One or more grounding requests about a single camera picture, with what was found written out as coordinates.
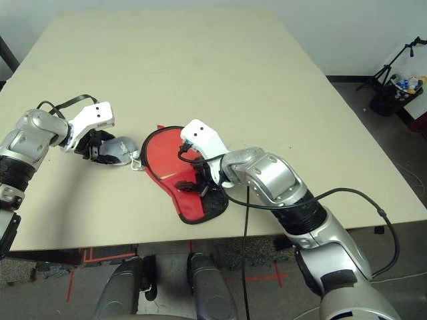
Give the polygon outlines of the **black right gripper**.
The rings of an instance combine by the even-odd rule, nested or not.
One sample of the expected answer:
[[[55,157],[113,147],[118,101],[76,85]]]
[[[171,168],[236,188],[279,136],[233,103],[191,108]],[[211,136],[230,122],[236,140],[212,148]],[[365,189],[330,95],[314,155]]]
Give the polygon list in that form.
[[[181,192],[198,192],[200,197],[204,197],[209,188],[219,189],[219,185],[211,176],[211,168],[208,162],[201,159],[196,159],[196,164],[193,164],[195,169],[196,183],[192,181],[178,181],[175,188]]]

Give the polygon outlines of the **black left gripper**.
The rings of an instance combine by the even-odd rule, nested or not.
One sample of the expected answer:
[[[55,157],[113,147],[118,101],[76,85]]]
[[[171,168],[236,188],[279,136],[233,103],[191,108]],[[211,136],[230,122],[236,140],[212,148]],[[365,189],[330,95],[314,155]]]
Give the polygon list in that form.
[[[117,157],[112,155],[99,155],[99,148],[102,141],[109,141],[112,139],[115,139],[115,135],[107,131],[90,130],[79,140],[75,147],[75,153],[95,163],[114,165],[117,163]]]

